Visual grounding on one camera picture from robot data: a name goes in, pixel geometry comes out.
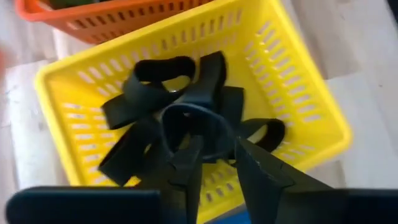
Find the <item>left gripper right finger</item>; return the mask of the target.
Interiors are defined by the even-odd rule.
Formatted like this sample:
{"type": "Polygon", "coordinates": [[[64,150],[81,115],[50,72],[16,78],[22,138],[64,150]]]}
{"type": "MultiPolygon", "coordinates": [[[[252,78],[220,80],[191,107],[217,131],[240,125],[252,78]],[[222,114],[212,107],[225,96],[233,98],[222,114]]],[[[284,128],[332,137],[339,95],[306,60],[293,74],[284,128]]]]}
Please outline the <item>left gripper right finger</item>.
{"type": "Polygon", "coordinates": [[[236,167],[252,224],[322,224],[330,222],[320,204],[330,187],[297,170],[263,148],[237,140],[236,167]]]}

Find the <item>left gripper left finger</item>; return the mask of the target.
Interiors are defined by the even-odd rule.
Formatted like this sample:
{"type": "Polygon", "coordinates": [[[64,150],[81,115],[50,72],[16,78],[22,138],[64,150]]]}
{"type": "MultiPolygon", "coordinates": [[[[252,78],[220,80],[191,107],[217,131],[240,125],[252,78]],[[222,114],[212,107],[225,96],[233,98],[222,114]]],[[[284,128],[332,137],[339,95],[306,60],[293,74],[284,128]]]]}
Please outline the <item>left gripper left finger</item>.
{"type": "Polygon", "coordinates": [[[193,137],[187,148],[168,163],[162,191],[161,224],[196,224],[202,177],[203,138],[193,137]]]}

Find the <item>blue plastic basket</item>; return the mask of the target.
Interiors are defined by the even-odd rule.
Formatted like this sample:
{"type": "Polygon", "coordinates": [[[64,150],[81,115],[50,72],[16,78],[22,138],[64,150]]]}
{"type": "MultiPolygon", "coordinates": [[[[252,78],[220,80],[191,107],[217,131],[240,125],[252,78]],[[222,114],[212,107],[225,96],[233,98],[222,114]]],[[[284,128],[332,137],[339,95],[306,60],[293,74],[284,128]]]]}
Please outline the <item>blue plastic basket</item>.
{"type": "Polygon", "coordinates": [[[224,214],[208,224],[252,224],[247,210],[224,214]]]}

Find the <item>yellow plastic basket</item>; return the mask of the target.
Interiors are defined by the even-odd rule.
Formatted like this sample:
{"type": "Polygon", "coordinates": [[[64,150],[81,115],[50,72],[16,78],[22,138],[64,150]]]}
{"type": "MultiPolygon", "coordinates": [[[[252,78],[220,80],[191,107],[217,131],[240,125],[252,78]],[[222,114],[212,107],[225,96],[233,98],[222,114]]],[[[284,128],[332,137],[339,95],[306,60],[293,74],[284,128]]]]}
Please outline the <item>yellow plastic basket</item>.
{"type": "Polygon", "coordinates": [[[35,88],[72,185],[111,186],[97,167],[124,134],[101,105],[144,59],[222,51],[227,84],[246,91],[244,117],[279,118],[274,155],[305,171],[348,148],[351,130],[279,0],[214,0],[42,68],[35,88]]]}

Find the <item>orange plastic basket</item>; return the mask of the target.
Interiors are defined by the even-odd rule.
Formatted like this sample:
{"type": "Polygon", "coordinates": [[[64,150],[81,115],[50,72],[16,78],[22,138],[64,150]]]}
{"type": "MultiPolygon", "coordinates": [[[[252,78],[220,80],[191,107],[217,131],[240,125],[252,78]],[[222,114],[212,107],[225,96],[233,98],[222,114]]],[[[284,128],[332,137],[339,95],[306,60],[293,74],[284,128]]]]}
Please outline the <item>orange plastic basket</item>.
{"type": "Polygon", "coordinates": [[[15,0],[16,12],[80,41],[100,44],[214,0],[109,0],[63,9],[50,0],[15,0]]]}

